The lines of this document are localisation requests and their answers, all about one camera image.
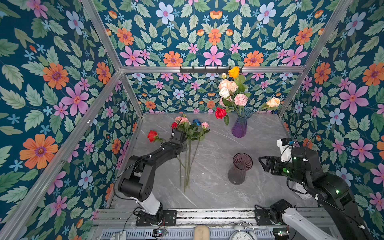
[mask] red rose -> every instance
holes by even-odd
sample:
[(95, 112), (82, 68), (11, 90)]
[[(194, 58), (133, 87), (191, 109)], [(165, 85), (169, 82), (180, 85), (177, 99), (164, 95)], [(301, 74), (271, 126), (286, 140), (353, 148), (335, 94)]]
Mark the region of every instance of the red rose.
[(216, 118), (217, 119), (223, 119), (223, 117), (225, 117), (227, 114), (227, 111), (225, 109), (222, 109), (222, 108), (216, 108), (216, 112), (215, 112), (215, 115), (216, 115)]
[(156, 137), (157, 137), (157, 132), (156, 131), (150, 131), (149, 133), (148, 133), (148, 139), (149, 139), (149, 141), (150, 142), (153, 142), (153, 141), (155, 141), (156, 140)]

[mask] floral wallpaper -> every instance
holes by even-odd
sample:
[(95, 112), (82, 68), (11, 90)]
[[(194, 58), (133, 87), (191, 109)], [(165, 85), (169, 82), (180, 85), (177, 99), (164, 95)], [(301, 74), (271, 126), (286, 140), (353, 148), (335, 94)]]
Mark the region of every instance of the floral wallpaper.
[[(246, 92), (252, 95), (247, 107), (258, 107), (276, 96), (284, 100), (297, 78), (293, 73), (243, 73)], [(220, 107), (221, 74), (133, 73), (128, 78), (143, 112), (209, 112)]]
[[(1, 228), (114, 69), (79, 1), (3, 1), (0, 26)], [(135, 119), (118, 83), (18, 239), (86, 238)]]
[(296, 66), (308, 58), (337, 3), (111, 0), (96, 7), (126, 66)]
[(351, 187), (372, 235), (384, 237), (383, 1), (355, 1), (284, 114), (298, 145)]

